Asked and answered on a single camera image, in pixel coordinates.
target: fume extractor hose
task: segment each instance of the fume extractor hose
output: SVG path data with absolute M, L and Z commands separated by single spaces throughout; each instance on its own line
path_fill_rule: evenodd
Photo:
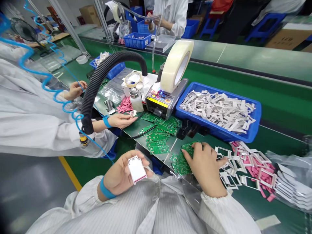
M 94 133 L 91 120 L 91 112 L 95 97 L 103 80 L 113 67 L 125 61 L 138 62 L 141 66 L 142 76 L 147 76 L 146 62 L 144 58 L 136 52 L 120 51 L 113 53 L 109 55 L 106 59 L 104 59 L 91 76 L 90 83 L 88 84 L 88 88 L 84 94 L 81 109 L 81 114 L 84 115 L 84 118 L 81 120 L 81 122 L 85 134 L 91 135 Z

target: electric fan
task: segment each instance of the electric fan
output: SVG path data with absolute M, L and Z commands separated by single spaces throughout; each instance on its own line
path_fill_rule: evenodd
M 13 32 L 26 41 L 36 42 L 40 46 L 41 50 L 44 50 L 40 53 L 41 57 L 50 53 L 46 47 L 38 41 L 38 34 L 33 26 L 19 18 L 12 18 L 10 22 Z

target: yellow floor line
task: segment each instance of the yellow floor line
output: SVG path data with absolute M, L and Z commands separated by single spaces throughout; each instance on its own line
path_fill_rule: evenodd
M 79 181 L 78 181 L 77 177 L 75 176 L 75 174 L 72 172 L 71 167 L 68 165 L 66 159 L 63 156 L 59 156 L 58 158 L 61 161 L 65 171 L 67 172 L 67 174 L 68 174 L 69 178 L 71 179 L 72 183 L 74 184 L 75 188 L 79 192 L 82 189 L 82 186 L 79 183 Z

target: tape dispenser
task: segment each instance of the tape dispenser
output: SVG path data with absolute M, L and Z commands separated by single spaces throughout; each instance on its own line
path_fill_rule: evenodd
M 157 81 L 145 96 L 147 110 L 168 119 L 182 95 L 188 79 L 182 78 L 189 63 L 194 42 L 178 40 L 166 62 L 160 67 Z

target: metal pole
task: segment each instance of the metal pole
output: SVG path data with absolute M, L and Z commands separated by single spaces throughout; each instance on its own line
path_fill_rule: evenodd
M 106 23 L 106 20 L 104 19 L 104 11 L 103 11 L 103 7 L 102 4 L 101 4 L 101 1 L 102 0 L 93 0 L 94 2 L 94 6 L 95 6 L 95 9 L 98 13 L 98 17 L 99 17 L 99 20 L 101 22 L 101 25 L 102 25 L 102 29 L 106 35 L 106 38 L 107 38 L 107 42 L 109 44 L 113 44 L 114 43 L 114 40 L 111 38 L 111 34 L 109 33 L 109 29 L 108 29 L 108 26 L 107 26 L 107 23 Z
M 28 2 L 30 3 L 30 5 L 33 7 L 33 9 L 35 10 L 35 12 L 37 12 L 38 16 L 40 16 L 40 19 L 45 23 L 45 25 L 51 30 L 51 32 L 53 32 L 53 28 L 52 26 L 46 21 L 46 18 L 43 14 L 40 13 L 40 11 L 37 9 L 37 7 L 35 6 L 35 4 L 33 4 L 33 2 L 31 0 L 28 0 Z
M 58 0 L 49 0 L 49 2 L 51 3 L 51 5 L 54 8 L 54 10 L 57 12 L 58 16 L 60 17 L 60 19 L 62 20 L 63 24 L 65 25 L 67 31 L 70 33 L 71 37 L 76 42 L 76 44 L 77 44 L 78 48 L 80 49 L 81 53 L 83 53 L 87 57 L 90 57 L 88 51 L 86 50 L 86 48 L 83 45 L 83 43 L 80 40 L 80 38 L 78 37 L 78 34 L 76 33 L 76 31 L 74 30 L 72 24 L 70 23 L 70 21 L 66 17 L 66 14 L 64 13 L 63 9 L 61 8 Z

